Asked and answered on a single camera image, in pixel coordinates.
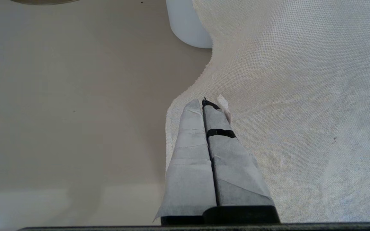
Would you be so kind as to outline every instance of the white cloth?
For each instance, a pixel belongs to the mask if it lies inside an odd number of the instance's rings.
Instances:
[[[184,105],[229,102],[282,222],[370,221],[370,1],[194,1],[206,69],[166,117],[170,161]]]

